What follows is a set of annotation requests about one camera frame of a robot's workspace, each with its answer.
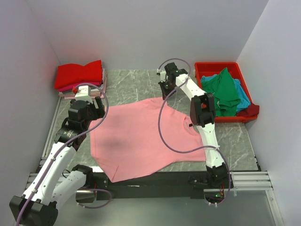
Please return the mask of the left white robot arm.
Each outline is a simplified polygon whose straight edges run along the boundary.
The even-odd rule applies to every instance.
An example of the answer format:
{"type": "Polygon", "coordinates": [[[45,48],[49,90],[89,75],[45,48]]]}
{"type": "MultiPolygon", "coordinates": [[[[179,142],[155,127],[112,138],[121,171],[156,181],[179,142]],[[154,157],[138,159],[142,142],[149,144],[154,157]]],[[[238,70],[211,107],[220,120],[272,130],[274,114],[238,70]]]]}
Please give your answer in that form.
{"type": "Polygon", "coordinates": [[[91,122],[97,121],[100,125],[107,112],[100,97],[70,102],[68,116],[56,133],[49,156],[38,175],[21,196],[13,196],[9,203],[17,226],[52,226],[61,206],[77,190],[97,191],[93,169],[88,166],[78,164],[63,182],[58,180],[87,133],[97,127],[91,127],[91,122]]]}

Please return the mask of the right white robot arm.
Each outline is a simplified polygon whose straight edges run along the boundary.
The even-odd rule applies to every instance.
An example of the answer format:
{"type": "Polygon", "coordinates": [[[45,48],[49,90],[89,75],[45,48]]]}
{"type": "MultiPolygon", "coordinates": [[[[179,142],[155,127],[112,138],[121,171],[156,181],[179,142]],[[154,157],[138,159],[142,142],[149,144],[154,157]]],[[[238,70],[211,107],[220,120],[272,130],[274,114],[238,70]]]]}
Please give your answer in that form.
{"type": "Polygon", "coordinates": [[[220,188],[228,184],[231,188],[230,168],[220,151],[215,133],[215,106],[214,96],[203,91],[190,77],[191,69],[178,69],[175,63],[163,62],[157,69],[160,76],[158,83],[163,98],[163,104],[158,115],[158,132],[163,144],[176,153],[192,153],[204,150],[206,155],[206,169],[209,173],[206,177],[207,184],[212,188],[220,188]],[[179,151],[170,147],[164,140],[161,132],[161,115],[167,100],[178,90],[182,90],[190,100],[190,120],[196,126],[201,135],[203,145],[201,147],[179,151]]]}

